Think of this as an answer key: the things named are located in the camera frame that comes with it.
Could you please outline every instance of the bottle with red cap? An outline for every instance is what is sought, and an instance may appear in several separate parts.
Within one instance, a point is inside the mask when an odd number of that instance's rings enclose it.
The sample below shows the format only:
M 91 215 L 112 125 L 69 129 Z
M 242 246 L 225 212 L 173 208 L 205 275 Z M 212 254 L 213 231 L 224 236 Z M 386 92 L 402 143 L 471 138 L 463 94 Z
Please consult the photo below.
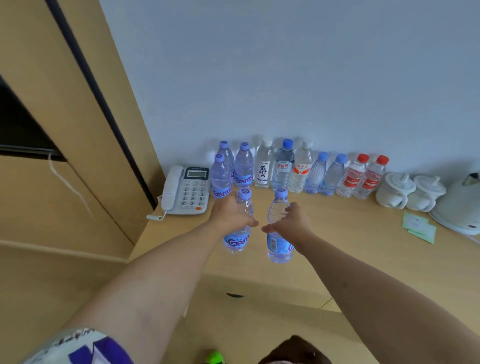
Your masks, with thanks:
M 373 162 L 365 172 L 365 176 L 361 180 L 359 186 L 354 191 L 356 198 L 360 200 L 366 199 L 370 196 L 373 190 L 378 186 L 378 182 L 387 172 L 387 164 L 390 159 L 386 156 L 379 156 L 376 162 Z
M 369 159 L 370 157 L 367 154 L 359 154 L 357 160 L 345 169 L 345 175 L 336 189 L 337 195 L 347 198 L 353 195 L 353 191 L 365 175 Z

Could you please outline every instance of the electric kettle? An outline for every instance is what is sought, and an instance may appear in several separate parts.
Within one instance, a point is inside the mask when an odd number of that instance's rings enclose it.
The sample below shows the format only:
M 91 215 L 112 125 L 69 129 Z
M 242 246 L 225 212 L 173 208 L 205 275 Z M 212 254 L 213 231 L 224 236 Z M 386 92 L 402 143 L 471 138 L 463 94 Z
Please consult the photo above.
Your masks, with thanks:
M 440 197 L 430 216 L 439 224 L 465 235 L 480 234 L 479 173 L 457 181 Z

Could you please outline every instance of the right arm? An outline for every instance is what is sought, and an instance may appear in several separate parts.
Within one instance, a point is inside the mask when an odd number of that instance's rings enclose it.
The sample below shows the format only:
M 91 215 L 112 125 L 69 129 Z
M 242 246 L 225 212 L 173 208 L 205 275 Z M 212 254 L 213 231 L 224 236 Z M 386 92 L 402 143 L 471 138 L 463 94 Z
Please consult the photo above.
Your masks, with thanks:
M 278 232 L 313 266 L 342 313 L 382 364 L 480 363 L 480 339 L 432 300 L 316 236 L 297 203 Z

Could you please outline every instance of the plastic bottle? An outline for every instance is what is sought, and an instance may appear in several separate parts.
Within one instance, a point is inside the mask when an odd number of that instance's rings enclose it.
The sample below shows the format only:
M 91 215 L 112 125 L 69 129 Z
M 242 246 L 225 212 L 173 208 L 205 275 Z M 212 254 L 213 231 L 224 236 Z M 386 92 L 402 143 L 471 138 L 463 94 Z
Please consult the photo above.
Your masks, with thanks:
M 232 176 L 232 183 L 235 182 L 235 156 L 229 148 L 228 142 L 222 140 L 220 142 L 220 149 L 217 152 L 218 154 L 223 154 L 225 156 L 225 164 L 230 169 L 230 174 Z
M 295 165 L 293 166 L 290 179 L 288 180 L 288 190 L 299 194 L 303 191 L 310 167 L 313 163 L 312 142 L 303 141 L 302 149 L 295 152 Z
M 378 182 L 382 179 L 387 172 L 387 164 L 390 159 L 386 156 L 379 156 L 376 162 L 373 162 L 365 172 L 365 176 L 360 182 L 359 186 L 355 189 L 353 194 L 360 200 L 366 199 L 370 196 L 377 187 Z
M 268 223 L 273 224 L 284 218 L 288 212 L 285 209 L 290 206 L 287 200 L 288 191 L 279 189 L 275 191 L 275 200 L 273 200 L 268 210 Z M 288 263 L 292 260 L 295 248 L 292 244 L 283 239 L 278 232 L 267 234 L 267 254 L 274 263 Z
M 336 158 L 335 162 L 332 163 L 327 169 L 325 174 L 324 181 L 320 187 L 320 194 L 323 196 L 333 196 L 335 193 L 340 180 L 345 174 L 345 162 L 347 161 L 347 156 L 343 153 L 340 153 Z
M 370 157 L 367 154 L 359 154 L 356 161 L 348 166 L 345 170 L 345 175 L 336 188 L 336 194 L 342 197 L 349 198 L 353 195 L 353 191 L 359 185 L 361 179 L 367 170 L 367 162 Z
M 215 155 L 215 163 L 210 169 L 210 179 L 215 200 L 223 198 L 232 192 L 230 168 L 225 165 L 225 156 L 223 154 Z
M 252 186 L 253 163 L 250 144 L 242 143 L 235 159 L 235 184 L 238 188 L 250 188 Z
M 253 216 L 251 190 L 248 188 L 241 188 L 237 197 L 237 204 L 240 204 L 241 208 L 245 210 L 248 215 Z M 223 242 L 225 243 L 227 249 L 229 249 L 232 253 L 238 253 L 245 249 L 251 229 L 252 228 L 250 226 L 246 225 L 243 229 L 240 229 L 223 238 Z
M 307 177 L 307 182 L 305 184 L 306 193 L 316 194 L 318 191 L 320 191 L 320 187 L 322 186 L 325 174 L 327 172 L 327 160 L 328 153 L 320 152 L 317 161 L 313 164 Z
M 255 187 L 268 188 L 272 176 L 275 153 L 272 147 L 272 138 L 264 137 L 258 148 L 255 163 Z
M 275 167 L 272 173 L 272 189 L 286 189 L 288 178 L 292 172 L 293 162 L 295 161 L 293 140 L 284 139 L 283 147 L 275 153 Z

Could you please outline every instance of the brown fabric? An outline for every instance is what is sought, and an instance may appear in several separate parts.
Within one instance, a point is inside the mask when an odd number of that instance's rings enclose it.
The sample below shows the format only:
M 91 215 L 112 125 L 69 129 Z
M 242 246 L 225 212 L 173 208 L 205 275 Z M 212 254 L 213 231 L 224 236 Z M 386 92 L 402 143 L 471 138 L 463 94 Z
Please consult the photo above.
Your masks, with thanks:
M 285 340 L 258 364 L 270 364 L 282 360 L 294 364 L 332 364 L 320 350 L 297 335 Z

